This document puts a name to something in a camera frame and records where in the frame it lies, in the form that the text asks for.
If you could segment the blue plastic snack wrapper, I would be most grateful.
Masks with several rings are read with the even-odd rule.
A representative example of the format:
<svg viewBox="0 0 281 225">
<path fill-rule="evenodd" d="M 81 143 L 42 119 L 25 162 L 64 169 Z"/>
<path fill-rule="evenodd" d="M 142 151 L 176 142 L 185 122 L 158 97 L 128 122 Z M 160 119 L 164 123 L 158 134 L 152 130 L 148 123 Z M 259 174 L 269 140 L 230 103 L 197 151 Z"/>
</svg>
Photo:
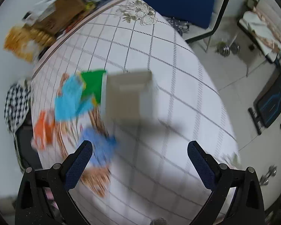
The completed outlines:
<svg viewBox="0 0 281 225">
<path fill-rule="evenodd" d="M 93 128 L 87 127 L 82 130 L 80 135 L 80 142 L 85 140 L 90 141 L 93 147 L 93 154 L 89 161 L 90 166 L 96 168 L 108 166 L 118 145 L 115 137 L 106 137 Z"/>
</svg>

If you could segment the orange snack bag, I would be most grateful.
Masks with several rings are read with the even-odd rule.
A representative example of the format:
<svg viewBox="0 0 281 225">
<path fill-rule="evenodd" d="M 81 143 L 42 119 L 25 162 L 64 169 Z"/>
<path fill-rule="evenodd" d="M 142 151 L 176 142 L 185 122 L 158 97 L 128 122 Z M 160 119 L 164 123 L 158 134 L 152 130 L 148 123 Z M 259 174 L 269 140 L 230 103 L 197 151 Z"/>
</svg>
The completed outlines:
<svg viewBox="0 0 281 225">
<path fill-rule="evenodd" d="M 55 113 L 53 109 L 42 110 L 33 128 L 31 146 L 37 150 L 45 150 L 53 144 L 55 128 Z"/>
</svg>

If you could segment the green cyan snack bag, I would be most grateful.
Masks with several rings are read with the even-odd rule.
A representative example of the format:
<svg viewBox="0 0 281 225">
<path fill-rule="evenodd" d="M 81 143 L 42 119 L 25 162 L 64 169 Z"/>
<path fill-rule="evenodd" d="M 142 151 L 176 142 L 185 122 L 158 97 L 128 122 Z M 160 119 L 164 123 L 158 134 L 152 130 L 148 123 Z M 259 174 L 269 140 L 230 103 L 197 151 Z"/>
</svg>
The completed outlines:
<svg viewBox="0 0 281 225">
<path fill-rule="evenodd" d="M 55 120 L 68 121 L 100 105 L 105 70 L 64 73 L 55 97 Z"/>
</svg>

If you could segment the green white box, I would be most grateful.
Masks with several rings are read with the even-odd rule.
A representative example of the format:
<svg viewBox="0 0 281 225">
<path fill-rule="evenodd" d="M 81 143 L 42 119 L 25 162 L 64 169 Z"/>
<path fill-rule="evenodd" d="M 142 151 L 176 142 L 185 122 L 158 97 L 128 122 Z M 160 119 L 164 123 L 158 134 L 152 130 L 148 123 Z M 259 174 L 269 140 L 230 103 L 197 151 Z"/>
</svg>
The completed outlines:
<svg viewBox="0 0 281 225">
<path fill-rule="evenodd" d="M 107 73 L 102 82 L 100 114 L 105 121 L 151 124 L 157 121 L 157 99 L 158 86 L 151 71 Z"/>
</svg>

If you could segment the dark folding chair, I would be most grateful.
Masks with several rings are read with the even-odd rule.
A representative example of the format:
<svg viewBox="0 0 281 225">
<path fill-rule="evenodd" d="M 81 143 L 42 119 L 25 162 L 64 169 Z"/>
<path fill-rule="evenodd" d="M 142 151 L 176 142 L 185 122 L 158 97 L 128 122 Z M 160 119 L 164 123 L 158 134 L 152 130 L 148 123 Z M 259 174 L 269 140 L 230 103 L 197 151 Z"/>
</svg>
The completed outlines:
<svg viewBox="0 0 281 225">
<path fill-rule="evenodd" d="M 31 146 L 32 138 L 32 117 L 29 110 L 23 124 L 18 128 L 14 136 L 14 146 L 21 172 L 25 172 L 28 167 L 35 170 L 42 169 L 38 152 Z"/>
</svg>

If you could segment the patterned diamond tablecloth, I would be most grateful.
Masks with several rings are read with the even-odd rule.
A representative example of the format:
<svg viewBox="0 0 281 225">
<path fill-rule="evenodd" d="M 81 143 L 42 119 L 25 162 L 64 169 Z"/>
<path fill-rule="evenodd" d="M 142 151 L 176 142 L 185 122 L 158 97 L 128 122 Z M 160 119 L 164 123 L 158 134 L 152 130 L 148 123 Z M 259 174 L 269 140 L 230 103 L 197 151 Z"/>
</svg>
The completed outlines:
<svg viewBox="0 0 281 225">
<path fill-rule="evenodd" d="M 70 191 L 91 224 L 189 224 L 210 195 L 187 155 L 196 140 L 238 160 L 224 104 L 182 37 L 142 0 L 113 0 L 58 40 L 34 67 L 32 119 L 55 106 L 63 74 L 105 70 L 98 110 L 55 125 L 44 168 L 99 130 L 117 140 L 109 163 L 88 165 Z"/>
</svg>

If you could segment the checkered black white cloth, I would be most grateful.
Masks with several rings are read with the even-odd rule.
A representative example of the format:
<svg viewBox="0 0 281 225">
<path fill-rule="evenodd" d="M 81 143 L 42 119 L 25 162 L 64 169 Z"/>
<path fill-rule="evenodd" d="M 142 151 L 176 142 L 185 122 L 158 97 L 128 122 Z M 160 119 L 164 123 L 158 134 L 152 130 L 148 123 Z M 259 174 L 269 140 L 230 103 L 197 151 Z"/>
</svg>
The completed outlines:
<svg viewBox="0 0 281 225">
<path fill-rule="evenodd" d="M 15 134 L 30 110 L 31 83 L 18 81 L 9 88 L 4 105 L 4 120 L 8 131 Z"/>
</svg>

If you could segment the black blue exercise board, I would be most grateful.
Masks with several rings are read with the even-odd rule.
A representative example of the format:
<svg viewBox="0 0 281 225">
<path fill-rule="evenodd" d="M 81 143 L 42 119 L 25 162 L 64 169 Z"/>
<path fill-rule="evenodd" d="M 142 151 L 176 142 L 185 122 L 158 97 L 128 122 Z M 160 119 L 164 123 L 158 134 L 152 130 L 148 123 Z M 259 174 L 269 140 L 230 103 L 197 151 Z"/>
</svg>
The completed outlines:
<svg viewBox="0 0 281 225">
<path fill-rule="evenodd" d="M 248 112 L 257 134 L 261 135 L 261 127 L 269 128 L 281 113 L 281 70 L 274 71 L 253 106 Z"/>
</svg>

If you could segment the metal dumbbell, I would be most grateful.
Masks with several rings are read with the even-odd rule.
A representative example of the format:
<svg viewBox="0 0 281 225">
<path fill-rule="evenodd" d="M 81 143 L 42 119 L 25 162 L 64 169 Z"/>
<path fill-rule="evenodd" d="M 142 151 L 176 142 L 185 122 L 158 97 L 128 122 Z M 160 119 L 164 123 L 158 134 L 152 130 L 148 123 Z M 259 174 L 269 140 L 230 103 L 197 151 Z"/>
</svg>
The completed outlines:
<svg viewBox="0 0 281 225">
<path fill-rule="evenodd" d="M 231 53 L 238 55 L 240 53 L 240 46 L 236 42 L 232 42 L 231 44 L 219 42 L 216 46 L 216 52 L 223 57 L 228 57 Z"/>
</svg>

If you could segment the golden bottle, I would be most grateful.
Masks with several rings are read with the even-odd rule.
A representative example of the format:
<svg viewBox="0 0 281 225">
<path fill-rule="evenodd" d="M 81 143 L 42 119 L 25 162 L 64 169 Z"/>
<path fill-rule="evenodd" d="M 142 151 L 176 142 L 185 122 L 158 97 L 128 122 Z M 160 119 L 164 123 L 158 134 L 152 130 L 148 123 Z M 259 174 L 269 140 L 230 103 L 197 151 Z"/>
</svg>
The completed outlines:
<svg viewBox="0 0 281 225">
<path fill-rule="evenodd" d="M 55 37 L 39 29 L 31 28 L 29 30 L 31 38 L 41 46 L 51 46 L 55 43 Z"/>
</svg>

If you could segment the yellow snack bag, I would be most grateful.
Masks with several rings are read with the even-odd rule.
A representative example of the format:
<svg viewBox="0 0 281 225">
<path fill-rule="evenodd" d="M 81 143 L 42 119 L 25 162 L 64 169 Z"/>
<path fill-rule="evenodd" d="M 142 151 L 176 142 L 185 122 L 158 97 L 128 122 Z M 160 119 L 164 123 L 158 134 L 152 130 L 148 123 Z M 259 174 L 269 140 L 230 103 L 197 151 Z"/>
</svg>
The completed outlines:
<svg viewBox="0 0 281 225">
<path fill-rule="evenodd" d="M 9 30 L 3 48 L 31 64 L 37 59 L 41 49 L 39 44 L 31 38 L 30 33 L 20 26 L 13 26 Z"/>
</svg>

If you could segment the brown cardboard box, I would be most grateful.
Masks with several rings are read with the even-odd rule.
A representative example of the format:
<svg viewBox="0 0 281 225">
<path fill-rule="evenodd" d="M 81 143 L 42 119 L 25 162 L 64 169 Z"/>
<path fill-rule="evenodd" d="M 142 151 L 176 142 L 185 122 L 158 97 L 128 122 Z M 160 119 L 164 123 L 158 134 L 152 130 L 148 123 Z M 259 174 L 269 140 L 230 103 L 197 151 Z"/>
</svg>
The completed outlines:
<svg viewBox="0 0 281 225">
<path fill-rule="evenodd" d="M 84 10 L 82 0 L 41 0 L 24 15 L 22 21 L 27 26 L 55 35 Z"/>
</svg>

